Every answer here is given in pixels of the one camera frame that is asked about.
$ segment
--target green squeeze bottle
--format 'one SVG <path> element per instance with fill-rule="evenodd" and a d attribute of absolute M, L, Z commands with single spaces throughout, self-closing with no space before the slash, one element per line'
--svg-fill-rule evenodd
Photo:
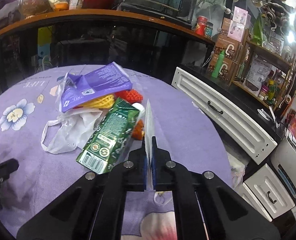
<path fill-rule="evenodd" d="M 211 74 L 212 77 L 214 77 L 214 78 L 218 77 L 219 70 L 220 70 L 220 68 L 223 64 L 223 61 L 224 61 L 224 57 L 225 57 L 225 51 L 222 50 L 221 53 L 219 54 L 218 60 L 217 60 L 216 65 L 214 67 L 214 71 Z"/>

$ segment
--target red canister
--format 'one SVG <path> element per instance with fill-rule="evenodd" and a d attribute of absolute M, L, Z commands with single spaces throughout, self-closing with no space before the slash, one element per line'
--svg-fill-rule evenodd
<path fill-rule="evenodd" d="M 204 36 L 205 28 L 207 26 L 208 19 L 204 16 L 198 16 L 195 33 Z"/>

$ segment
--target flower center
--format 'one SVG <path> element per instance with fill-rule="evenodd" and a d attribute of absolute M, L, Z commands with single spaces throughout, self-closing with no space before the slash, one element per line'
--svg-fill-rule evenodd
<path fill-rule="evenodd" d="M 21 108 L 14 109 L 11 113 L 7 115 L 8 122 L 16 122 L 23 115 L 23 110 Z"/>

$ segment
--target wooden shelf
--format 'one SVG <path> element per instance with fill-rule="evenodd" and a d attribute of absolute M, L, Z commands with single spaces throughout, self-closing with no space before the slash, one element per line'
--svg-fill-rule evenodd
<path fill-rule="evenodd" d="M 272 64 L 276 68 L 283 71 L 285 74 L 288 73 L 292 65 L 285 61 L 283 58 L 281 58 L 279 55 L 272 53 L 271 51 L 263 48 L 262 46 L 259 46 L 255 44 L 254 42 L 247 41 L 249 47 L 253 49 L 253 51 L 260 57 L 262 57 L 265 61 Z"/>
<path fill-rule="evenodd" d="M 9 35 L 17 31 L 22 31 L 31 27 L 42 27 L 51 25 L 57 22 L 71 20 L 114 20 L 120 22 L 138 23 L 147 25 L 160 31 L 173 33 L 176 35 L 185 36 L 194 41 L 211 44 L 215 43 L 192 30 L 173 24 L 171 22 L 161 20 L 154 17 L 149 17 L 142 14 L 104 10 L 104 9 L 79 9 L 79 10 L 64 10 L 58 12 L 44 13 L 34 17 L 15 22 L 0 30 L 0 38 L 4 35 Z"/>
<path fill-rule="evenodd" d="M 255 96 L 253 93 L 251 93 L 249 90 L 247 90 L 241 82 L 238 81 L 232 81 L 233 84 L 235 84 L 236 86 L 240 87 L 242 90 L 244 90 L 245 92 L 247 92 L 248 94 L 250 94 L 251 96 L 253 96 L 254 98 L 256 98 L 264 107 L 269 109 L 269 105 L 267 105 L 263 100 L 259 99 L 257 96 Z"/>

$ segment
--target pink box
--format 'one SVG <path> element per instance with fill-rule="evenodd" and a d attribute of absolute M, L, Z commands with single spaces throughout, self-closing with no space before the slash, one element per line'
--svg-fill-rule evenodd
<path fill-rule="evenodd" d="M 245 31 L 245 25 L 231 21 L 227 36 L 229 38 L 232 38 L 234 40 L 241 42 L 242 37 L 244 36 L 244 31 Z"/>
<path fill-rule="evenodd" d="M 248 15 L 248 11 L 235 6 L 233 10 L 232 20 L 234 22 L 238 22 L 240 24 L 246 25 L 247 15 Z"/>

